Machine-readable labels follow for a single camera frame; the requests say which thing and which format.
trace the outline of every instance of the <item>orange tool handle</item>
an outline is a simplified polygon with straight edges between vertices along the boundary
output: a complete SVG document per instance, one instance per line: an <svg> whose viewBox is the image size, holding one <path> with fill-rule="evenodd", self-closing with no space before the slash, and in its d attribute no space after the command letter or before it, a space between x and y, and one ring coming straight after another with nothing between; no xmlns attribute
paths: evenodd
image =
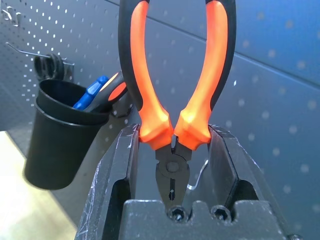
<svg viewBox="0 0 320 240"><path fill-rule="evenodd" d="M202 72L174 129L179 143L191 150L211 140L209 118L226 84L235 53L235 0L206 0L206 19L206 50Z"/></svg>
<svg viewBox="0 0 320 240"><path fill-rule="evenodd" d="M139 139L157 150L171 144L174 130L148 72L145 53L148 6L149 0L120 0L118 48L124 81L142 121Z"/></svg>
<svg viewBox="0 0 320 240"><path fill-rule="evenodd" d="M207 43L203 69L174 130L178 141L191 150L210 142L209 118L227 81L236 43L235 0L205 3ZM145 53L148 6L149 0L120 0L118 48L124 80L142 120L140 141L156 150L171 143L173 128L148 72Z"/></svg>

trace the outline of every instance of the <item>black cup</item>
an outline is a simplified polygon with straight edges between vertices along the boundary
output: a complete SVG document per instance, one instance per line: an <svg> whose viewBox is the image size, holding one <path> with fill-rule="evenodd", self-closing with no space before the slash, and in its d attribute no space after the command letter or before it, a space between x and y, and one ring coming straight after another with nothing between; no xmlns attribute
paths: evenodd
<svg viewBox="0 0 320 240"><path fill-rule="evenodd" d="M57 190L73 181L109 113L71 107L85 92L84 87L58 80L44 80L39 86L24 175L38 188Z"/></svg>
<svg viewBox="0 0 320 240"><path fill-rule="evenodd" d="M109 112L85 112L72 108L86 89L72 82L43 80L39 83L38 106L49 116L73 124L100 124L108 121Z"/></svg>

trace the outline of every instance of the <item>pegboard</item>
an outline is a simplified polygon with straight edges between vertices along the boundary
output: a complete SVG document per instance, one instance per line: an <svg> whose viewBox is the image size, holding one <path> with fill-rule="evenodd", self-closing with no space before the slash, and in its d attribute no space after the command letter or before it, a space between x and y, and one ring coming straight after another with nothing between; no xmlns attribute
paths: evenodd
<svg viewBox="0 0 320 240"><path fill-rule="evenodd" d="M13 27L0 20L0 111L5 116L0 128L8 130L26 153L38 82L33 57L12 51L4 42L67 58L75 63L70 81L86 87L98 76L120 69L119 1L7 0L1 1L1 8L9 4L22 13L22 21ZM320 229L320 20L315 11L320 5L315 0L237 0L236 6L236 54L210 123L230 130L259 164L292 231L315 239ZM146 58L173 125L202 69L205 20L205 5L194 0L150 1ZM98 133L74 182L53 192L76 224L98 161L125 124L139 122L136 111L128 119L111 119ZM205 146L193 154L191 183L206 157ZM160 199L156 163L154 152L141 144L137 198Z"/></svg>

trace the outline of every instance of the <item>pliers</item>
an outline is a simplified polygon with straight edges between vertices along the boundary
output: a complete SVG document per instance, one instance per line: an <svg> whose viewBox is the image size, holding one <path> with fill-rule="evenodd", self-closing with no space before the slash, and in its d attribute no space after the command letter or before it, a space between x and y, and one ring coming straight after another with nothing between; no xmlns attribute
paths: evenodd
<svg viewBox="0 0 320 240"><path fill-rule="evenodd" d="M169 209L181 205L190 177L192 151L208 144L208 122L227 81L236 43L235 0L205 0L207 40L196 89L173 129L169 113L153 88L145 53L145 25L150 0L120 0L118 48L127 89L141 117L139 141L155 150L155 177ZM172 136L175 147L172 148Z"/></svg>

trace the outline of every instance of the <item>pliers jaw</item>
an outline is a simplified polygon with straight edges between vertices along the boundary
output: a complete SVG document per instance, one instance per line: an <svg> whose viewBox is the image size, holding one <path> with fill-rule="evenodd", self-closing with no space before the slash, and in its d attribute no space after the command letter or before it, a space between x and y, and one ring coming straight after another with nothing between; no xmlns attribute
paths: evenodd
<svg viewBox="0 0 320 240"><path fill-rule="evenodd" d="M155 151L155 158L159 161L155 168L155 179L161 199L168 210L173 206L180 206L184 200L189 178L192 150L175 140L174 148L171 144Z"/></svg>

